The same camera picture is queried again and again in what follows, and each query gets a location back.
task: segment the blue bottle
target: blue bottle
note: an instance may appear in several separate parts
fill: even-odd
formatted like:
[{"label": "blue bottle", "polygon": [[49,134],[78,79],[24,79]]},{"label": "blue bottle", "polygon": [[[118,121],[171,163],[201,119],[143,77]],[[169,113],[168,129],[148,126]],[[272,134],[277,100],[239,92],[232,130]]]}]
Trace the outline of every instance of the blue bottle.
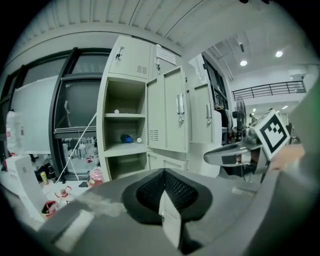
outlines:
[{"label": "blue bottle", "polygon": [[127,135],[127,134],[121,134],[120,140],[122,141],[122,143],[131,143],[132,142],[131,136]]}]

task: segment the white box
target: white box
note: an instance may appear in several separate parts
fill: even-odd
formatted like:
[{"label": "white box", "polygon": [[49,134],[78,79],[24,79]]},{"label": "white box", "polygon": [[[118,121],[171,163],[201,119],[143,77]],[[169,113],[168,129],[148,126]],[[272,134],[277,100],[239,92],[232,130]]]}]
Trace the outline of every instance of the white box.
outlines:
[{"label": "white box", "polygon": [[41,211],[48,199],[37,181],[30,155],[12,156],[6,159],[6,165],[15,191],[30,217],[44,222]]}]

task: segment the locker handle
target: locker handle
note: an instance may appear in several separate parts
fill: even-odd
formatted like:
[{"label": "locker handle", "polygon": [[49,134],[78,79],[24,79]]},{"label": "locker handle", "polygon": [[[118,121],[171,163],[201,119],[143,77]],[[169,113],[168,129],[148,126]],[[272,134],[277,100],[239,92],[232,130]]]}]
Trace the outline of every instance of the locker handle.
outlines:
[{"label": "locker handle", "polygon": [[185,104],[184,104],[184,95],[178,94],[176,96],[176,112],[179,115],[178,122],[183,124],[185,121]]},{"label": "locker handle", "polygon": [[120,46],[118,53],[115,55],[115,59],[116,59],[116,60],[120,60],[120,56],[122,55],[122,54],[121,54],[121,50],[122,50],[122,49],[124,49],[124,47],[123,47],[123,46]]},{"label": "locker handle", "polygon": [[178,114],[185,113],[184,95],[178,94],[176,96],[176,111]]},{"label": "locker handle", "polygon": [[207,118],[207,124],[210,125],[212,121],[212,112],[211,112],[211,105],[205,104],[205,112],[206,112],[206,118]]}]

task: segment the open locker door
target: open locker door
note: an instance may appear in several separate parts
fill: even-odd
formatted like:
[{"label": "open locker door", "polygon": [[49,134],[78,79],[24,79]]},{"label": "open locker door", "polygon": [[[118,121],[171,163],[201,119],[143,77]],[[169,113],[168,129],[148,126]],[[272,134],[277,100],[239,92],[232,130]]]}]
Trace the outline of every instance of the open locker door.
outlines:
[{"label": "open locker door", "polygon": [[181,66],[146,83],[147,146],[187,153],[186,78]]}]

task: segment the locker vent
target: locker vent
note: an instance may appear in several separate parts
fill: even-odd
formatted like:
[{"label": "locker vent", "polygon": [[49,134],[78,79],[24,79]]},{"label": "locker vent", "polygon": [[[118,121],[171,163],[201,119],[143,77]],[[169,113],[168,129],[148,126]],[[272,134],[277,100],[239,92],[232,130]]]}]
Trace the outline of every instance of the locker vent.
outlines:
[{"label": "locker vent", "polygon": [[136,68],[136,71],[138,73],[147,74],[147,68],[145,66],[138,65]]},{"label": "locker vent", "polygon": [[149,131],[149,139],[150,139],[150,141],[158,141],[159,140],[159,131],[158,130],[150,130]]}]

